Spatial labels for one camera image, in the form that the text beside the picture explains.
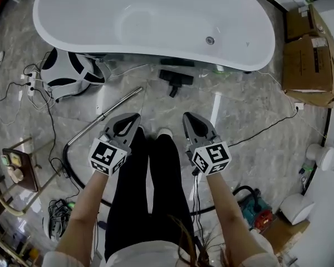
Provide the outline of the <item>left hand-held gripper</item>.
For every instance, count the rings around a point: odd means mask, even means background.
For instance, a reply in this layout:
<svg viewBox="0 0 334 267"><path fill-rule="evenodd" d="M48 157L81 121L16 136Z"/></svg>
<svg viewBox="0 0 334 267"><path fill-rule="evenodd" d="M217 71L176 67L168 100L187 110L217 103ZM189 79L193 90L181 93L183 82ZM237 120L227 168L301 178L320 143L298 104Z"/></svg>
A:
<svg viewBox="0 0 334 267"><path fill-rule="evenodd" d="M108 176L118 172L131 154L130 145L139 128L138 113L123 113L111 118L104 128L105 134L95 138L90 152L90 166Z"/></svg>

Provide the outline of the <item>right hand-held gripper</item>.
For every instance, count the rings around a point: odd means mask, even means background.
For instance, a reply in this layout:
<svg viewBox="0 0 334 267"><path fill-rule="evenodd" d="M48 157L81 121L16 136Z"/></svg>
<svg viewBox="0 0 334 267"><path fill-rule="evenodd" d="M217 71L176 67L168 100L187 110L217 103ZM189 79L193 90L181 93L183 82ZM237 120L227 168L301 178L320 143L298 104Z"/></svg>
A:
<svg viewBox="0 0 334 267"><path fill-rule="evenodd" d="M192 144L186 154L194 167L193 176L220 173L230 164L232 157L225 141L205 141L217 135L210 121L197 113L186 112L183 114L183 128L186 138Z"/></svg>

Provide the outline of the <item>silver metal vacuum tube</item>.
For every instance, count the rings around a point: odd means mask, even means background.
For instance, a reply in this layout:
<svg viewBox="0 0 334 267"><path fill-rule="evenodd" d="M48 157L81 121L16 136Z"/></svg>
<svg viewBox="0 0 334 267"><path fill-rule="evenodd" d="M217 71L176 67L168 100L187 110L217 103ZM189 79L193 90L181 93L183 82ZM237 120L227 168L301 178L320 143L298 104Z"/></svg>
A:
<svg viewBox="0 0 334 267"><path fill-rule="evenodd" d="M138 87L134 91L131 91L129 94L124 96L121 100L119 100L116 104L114 104L112 107L110 107L108 110L100 114L95 120L93 120L91 123L89 123L82 131L80 131L75 137L73 137L66 145L71 146L73 143L75 143L78 139L80 139L83 135L85 135L87 132L89 132L93 127L95 127L98 123L103 121L112 111L120 107L122 104L127 102L129 99L133 98L135 95L140 93L143 90L142 87Z"/></svg>

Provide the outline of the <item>black vacuum floor nozzle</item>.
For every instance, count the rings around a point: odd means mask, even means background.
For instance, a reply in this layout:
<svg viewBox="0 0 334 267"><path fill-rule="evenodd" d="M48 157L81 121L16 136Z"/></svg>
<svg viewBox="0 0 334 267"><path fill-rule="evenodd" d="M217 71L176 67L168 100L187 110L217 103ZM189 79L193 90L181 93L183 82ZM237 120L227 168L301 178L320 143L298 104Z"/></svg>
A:
<svg viewBox="0 0 334 267"><path fill-rule="evenodd" d="M174 98L178 93L179 88L181 88L183 85L192 85L194 81L193 76L167 70L160 70L159 78L168 82L169 86L171 86L171 92L169 96L172 98Z"/></svg>

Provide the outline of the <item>person's left forearm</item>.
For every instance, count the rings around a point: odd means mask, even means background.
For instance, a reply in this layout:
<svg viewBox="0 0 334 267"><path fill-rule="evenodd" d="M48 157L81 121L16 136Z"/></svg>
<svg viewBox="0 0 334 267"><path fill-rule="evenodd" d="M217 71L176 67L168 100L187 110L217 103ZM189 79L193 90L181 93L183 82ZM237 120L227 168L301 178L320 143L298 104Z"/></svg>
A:
<svg viewBox="0 0 334 267"><path fill-rule="evenodd" d="M90 265L95 219L108 179L106 174L93 173L78 196L68 226L56 248L57 252L73 257L84 266Z"/></svg>

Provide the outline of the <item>person's right forearm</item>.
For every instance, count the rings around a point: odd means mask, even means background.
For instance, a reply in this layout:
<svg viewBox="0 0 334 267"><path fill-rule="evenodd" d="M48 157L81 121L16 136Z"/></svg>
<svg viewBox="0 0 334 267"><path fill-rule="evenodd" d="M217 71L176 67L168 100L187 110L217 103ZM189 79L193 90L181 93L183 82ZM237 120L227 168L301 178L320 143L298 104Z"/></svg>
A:
<svg viewBox="0 0 334 267"><path fill-rule="evenodd" d="M236 243L237 240L240 240L246 244L257 244L254 236L246 227L240 207L222 175L217 173L207 176L207 182L225 242Z"/></svg>

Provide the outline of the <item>person's black trousers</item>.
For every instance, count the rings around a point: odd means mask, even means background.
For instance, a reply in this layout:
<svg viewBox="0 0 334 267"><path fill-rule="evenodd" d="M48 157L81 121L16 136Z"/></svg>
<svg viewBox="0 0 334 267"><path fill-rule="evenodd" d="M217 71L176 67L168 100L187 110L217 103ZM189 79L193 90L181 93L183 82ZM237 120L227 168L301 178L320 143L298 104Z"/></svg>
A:
<svg viewBox="0 0 334 267"><path fill-rule="evenodd" d="M181 183L178 149L169 136L147 140L138 128L119 171L107 218L105 260L148 241L167 241L195 255L194 228Z"/></svg>

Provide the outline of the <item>white and black round device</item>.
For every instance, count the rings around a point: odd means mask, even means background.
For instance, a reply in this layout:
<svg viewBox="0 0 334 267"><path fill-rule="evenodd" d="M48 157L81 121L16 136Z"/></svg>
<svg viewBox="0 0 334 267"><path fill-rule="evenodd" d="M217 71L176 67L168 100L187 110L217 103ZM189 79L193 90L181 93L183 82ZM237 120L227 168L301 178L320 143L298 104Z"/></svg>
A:
<svg viewBox="0 0 334 267"><path fill-rule="evenodd" d="M43 88L55 102L84 94L91 86L101 86L105 78L84 55L53 48L40 71Z"/></svg>

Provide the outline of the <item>teal and red power tool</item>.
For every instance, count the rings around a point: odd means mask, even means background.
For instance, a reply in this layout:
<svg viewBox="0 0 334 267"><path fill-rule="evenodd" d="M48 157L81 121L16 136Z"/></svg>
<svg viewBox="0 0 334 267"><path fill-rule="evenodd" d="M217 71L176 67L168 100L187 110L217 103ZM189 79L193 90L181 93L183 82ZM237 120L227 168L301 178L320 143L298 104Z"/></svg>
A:
<svg viewBox="0 0 334 267"><path fill-rule="evenodd" d="M251 229L264 231L274 220L272 208L262 199L259 189L252 189L243 185L237 188L234 193L247 191L248 195L238 201L243 217Z"/></svg>

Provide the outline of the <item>pile of black adapters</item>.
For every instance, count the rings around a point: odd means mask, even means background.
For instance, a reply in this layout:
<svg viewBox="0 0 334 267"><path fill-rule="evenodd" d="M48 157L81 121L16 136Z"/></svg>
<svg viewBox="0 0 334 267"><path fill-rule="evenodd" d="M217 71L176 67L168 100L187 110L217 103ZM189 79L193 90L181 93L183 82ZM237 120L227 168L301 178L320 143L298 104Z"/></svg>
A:
<svg viewBox="0 0 334 267"><path fill-rule="evenodd" d="M67 228L72 209L63 200L52 200L48 207L48 230L50 236L61 236Z"/></svg>

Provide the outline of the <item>white power strip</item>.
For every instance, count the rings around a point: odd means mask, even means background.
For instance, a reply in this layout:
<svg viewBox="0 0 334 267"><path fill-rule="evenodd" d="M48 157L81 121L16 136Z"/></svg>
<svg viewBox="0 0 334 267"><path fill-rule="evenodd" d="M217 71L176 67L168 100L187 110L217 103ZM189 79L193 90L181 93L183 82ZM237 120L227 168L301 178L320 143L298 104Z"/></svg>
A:
<svg viewBox="0 0 334 267"><path fill-rule="evenodd" d="M36 79L37 79L37 72L32 71L27 75L27 82L28 82L28 91L27 94L29 97L33 97L36 89Z"/></svg>

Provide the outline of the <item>dark wooden tray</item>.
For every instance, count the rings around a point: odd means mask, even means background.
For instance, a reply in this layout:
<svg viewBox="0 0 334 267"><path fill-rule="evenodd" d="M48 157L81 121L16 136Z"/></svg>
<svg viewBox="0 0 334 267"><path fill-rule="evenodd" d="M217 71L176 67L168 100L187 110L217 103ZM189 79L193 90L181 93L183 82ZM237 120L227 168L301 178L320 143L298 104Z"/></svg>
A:
<svg viewBox="0 0 334 267"><path fill-rule="evenodd" d="M30 154L14 149L2 149L2 154L9 157L10 165L14 169L19 169L22 172L23 179L19 180L17 185L28 191L37 192L38 185Z"/></svg>

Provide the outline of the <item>beige round soap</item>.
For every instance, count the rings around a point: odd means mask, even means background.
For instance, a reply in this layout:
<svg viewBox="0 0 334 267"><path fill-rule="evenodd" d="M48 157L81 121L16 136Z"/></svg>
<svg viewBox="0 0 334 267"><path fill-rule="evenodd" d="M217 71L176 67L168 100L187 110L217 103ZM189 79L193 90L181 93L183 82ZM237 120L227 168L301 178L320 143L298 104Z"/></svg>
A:
<svg viewBox="0 0 334 267"><path fill-rule="evenodd" d="M23 172L19 168L8 166L7 171L15 184L21 182L24 178Z"/></svg>

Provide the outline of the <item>green and white bathtub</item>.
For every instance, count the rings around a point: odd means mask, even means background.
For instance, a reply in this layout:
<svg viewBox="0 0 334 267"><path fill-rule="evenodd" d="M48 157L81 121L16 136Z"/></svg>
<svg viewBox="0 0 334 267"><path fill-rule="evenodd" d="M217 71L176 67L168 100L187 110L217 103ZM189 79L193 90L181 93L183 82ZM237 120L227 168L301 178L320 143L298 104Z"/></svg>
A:
<svg viewBox="0 0 334 267"><path fill-rule="evenodd" d="M35 0L33 22L50 45L76 53L176 57L260 70L275 49L257 0Z"/></svg>

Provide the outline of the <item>large cardboard box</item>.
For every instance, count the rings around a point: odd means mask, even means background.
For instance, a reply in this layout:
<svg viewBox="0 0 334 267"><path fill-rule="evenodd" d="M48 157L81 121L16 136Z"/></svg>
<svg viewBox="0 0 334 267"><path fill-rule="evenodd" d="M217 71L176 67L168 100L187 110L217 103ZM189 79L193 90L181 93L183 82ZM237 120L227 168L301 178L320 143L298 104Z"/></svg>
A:
<svg viewBox="0 0 334 267"><path fill-rule="evenodd" d="M326 37L304 35L284 46L282 91L308 105L334 106L334 50Z"/></svg>

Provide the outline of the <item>white ceramic basin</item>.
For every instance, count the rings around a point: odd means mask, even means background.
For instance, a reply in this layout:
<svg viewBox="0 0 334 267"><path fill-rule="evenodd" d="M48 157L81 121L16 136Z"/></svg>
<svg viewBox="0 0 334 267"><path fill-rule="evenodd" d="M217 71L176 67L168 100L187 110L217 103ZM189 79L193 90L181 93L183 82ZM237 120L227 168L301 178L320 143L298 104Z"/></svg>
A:
<svg viewBox="0 0 334 267"><path fill-rule="evenodd" d="M308 217L314 205L312 200L296 193L285 198L279 209L292 225L296 225Z"/></svg>

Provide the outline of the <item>white toilet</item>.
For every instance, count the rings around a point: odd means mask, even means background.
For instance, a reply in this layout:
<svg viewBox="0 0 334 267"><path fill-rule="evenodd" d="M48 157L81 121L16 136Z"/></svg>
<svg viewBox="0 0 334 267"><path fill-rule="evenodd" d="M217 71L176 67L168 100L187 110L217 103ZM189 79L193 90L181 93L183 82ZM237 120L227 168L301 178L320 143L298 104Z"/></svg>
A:
<svg viewBox="0 0 334 267"><path fill-rule="evenodd" d="M306 150L306 158L314 161L322 171L334 171L334 147L311 144Z"/></svg>

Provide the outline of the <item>flat cardboard sheet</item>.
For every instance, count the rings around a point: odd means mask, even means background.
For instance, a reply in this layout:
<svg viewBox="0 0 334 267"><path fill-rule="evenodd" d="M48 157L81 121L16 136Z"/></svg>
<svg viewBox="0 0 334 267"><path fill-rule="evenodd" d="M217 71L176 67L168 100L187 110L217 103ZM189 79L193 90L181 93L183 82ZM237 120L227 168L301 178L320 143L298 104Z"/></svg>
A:
<svg viewBox="0 0 334 267"><path fill-rule="evenodd" d="M291 225L289 222L277 218L262 232L262 235L271 244L275 255L281 256L296 244L309 225L310 222L308 220Z"/></svg>

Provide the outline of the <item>small cardboard box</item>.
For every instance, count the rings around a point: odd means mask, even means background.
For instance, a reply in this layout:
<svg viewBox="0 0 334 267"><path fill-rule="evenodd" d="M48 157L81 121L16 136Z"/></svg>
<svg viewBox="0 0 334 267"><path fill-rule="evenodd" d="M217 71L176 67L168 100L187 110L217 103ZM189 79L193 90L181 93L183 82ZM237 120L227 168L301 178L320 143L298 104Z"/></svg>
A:
<svg viewBox="0 0 334 267"><path fill-rule="evenodd" d="M325 36L330 33L324 20L312 4L286 13L287 39L294 41L304 35Z"/></svg>

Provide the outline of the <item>gold metal rack frame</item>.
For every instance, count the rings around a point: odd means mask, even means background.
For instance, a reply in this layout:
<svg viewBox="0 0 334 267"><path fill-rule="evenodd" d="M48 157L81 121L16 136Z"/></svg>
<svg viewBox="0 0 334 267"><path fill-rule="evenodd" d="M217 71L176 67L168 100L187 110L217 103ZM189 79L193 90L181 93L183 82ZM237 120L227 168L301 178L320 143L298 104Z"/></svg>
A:
<svg viewBox="0 0 334 267"><path fill-rule="evenodd" d="M22 141L14 144L13 146L9 147L9 148L4 148L4 149L14 149L14 150L19 150L19 151L22 151L19 149L20 146L24 145L25 143L27 142L30 142L32 141L32 137L28 137L26 139L23 139ZM39 196L41 196L41 194L45 191L45 189L49 186L49 184L57 177L57 174L54 173L45 183L44 185L40 185L39 183L39 180L38 180L38 174L36 172L37 169L40 169L41 166L39 164L37 164L37 162L35 161L35 155L41 151L42 149L46 148L46 146L50 145L53 143L53 140L50 140L49 142L45 143L44 145L42 145L41 147L37 148L37 149L34 149L33 151L27 153L27 154L30 154L30 157L31 157L31 163L32 163L32 166L33 166L33 169L34 169L34 172L35 172L35 175L36 175L36 180L37 180L37 185L38 185L38 191L37 192L32 192L33 193L33 197L32 199L26 204L26 206L21 209L21 210L17 210L15 208L13 208L13 206L11 206L11 203L7 200L5 200L5 197L11 193L12 190L14 190L15 188L17 187L20 187L18 186L17 184L15 184L13 182L13 184L7 188L4 192L2 192L0 194L0 203L2 204L2 206L4 207L5 210L7 210L10 214L14 215L14 216L17 216L17 217L21 217L23 215L25 215L27 213L27 211L29 210L29 208L32 206L32 204L39 198ZM7 155L3 155L1 154L1 162L2 164L6 167L10 166L10 160L9 160L9 157Z"/></svg>

